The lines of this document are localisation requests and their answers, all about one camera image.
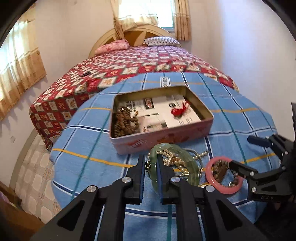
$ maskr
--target beige curtain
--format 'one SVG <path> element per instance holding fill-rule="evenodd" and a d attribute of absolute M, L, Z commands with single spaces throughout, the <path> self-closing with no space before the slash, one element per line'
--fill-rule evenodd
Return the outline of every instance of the beige curtain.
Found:
<path fill-rule="evenodd" d="M 16 22 L 0 48 L 0 120 L 46 76 L 35 41 L 35 6 Z"/>
<path fill-rule="evenodd" d="M 188 0 L 172 0 L 174 28 L 177 40 L 191 40 L 191 19 Z"/>
<path fill-rule="evenodd" d="M 124 32 L 144 24 L 158 25 L 155 8 L 158 0 L 110 0 L 117 39 L 124 39 Z"/>

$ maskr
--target red ornament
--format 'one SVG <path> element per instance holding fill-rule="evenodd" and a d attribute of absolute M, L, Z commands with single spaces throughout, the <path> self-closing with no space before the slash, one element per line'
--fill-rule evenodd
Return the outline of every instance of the red ornament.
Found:
<path fill-rule="evenodd" d="M 182 105 L 183 105 L 182 109 L 173 108 L 171 110 L 172 115 L 176 118 L 181 117 L 183 115 L 183 113 L 186 111 L 186 109 L 188 108 L 188 106 L 186 106 L 186 104 L 189 105 L 188 101 L 186 101 L 185 103 L 182 102 Z"/>

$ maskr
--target pink bracelet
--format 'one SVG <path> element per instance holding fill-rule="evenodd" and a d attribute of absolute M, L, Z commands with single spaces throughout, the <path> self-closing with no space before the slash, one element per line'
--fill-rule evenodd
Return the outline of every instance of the pink bracelet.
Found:
<path fill-rule="evenodd" d="M 237 177 L 238 184 L 235 187 L 225 187 L 225 186 L 221 185 L 220 183 L 218 183 L 215 180 L 215 178 L 213 177 L 212 166 L 219 160 L 223 160 L 228 163 L 232 161 L 231 159 L 224 157 L 224 156 L 217 156 L 217 157 L 212 158 L 206 166 L 205 175 L 206 175 L 207 181 L 209 182 L 210 185 L 214 186 L 220 193 L 223 193 L 223 194 L 236 193 L 242 187 L 244 179 L 242 177 L 238 176 Z"/>

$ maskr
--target red patterned bedspread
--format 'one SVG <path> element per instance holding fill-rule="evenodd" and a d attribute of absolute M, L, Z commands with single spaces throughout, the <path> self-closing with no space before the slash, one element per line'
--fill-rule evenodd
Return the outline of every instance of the red patterned bedspread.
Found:
<path fill-rule="evenodd" d="M 229 76 L 178 47 L 131 47 L 96 56 L 71 68 L 30 106 L 31 120 L 46 148 L 52 147 L 52 141 L 60 136 L 76 110 L 91 96 L 147 72 L 200 72 L 237 89 Z"/>

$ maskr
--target bed headboard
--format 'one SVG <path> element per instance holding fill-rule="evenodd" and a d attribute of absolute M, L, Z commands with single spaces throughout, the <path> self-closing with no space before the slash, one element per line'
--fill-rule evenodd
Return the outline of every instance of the bed headboard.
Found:
<path fill-rule="evenodd" d="M 174 36 L 168 31 L 151 24 L 145 24 L 139 27 L 131 28 L 124 33 L 124 37 L 129 42 L 130 46 L 141 46 L 144 39 L 155 36 L 174 38 Z M 99 40 L 94 44 L 89 53 L 89 58 L 94 57 L 94 53 L 98 47 L 104 44 L 109 44 L 115 40 L 115 29 L 113 28 L 100 37 Z"/>

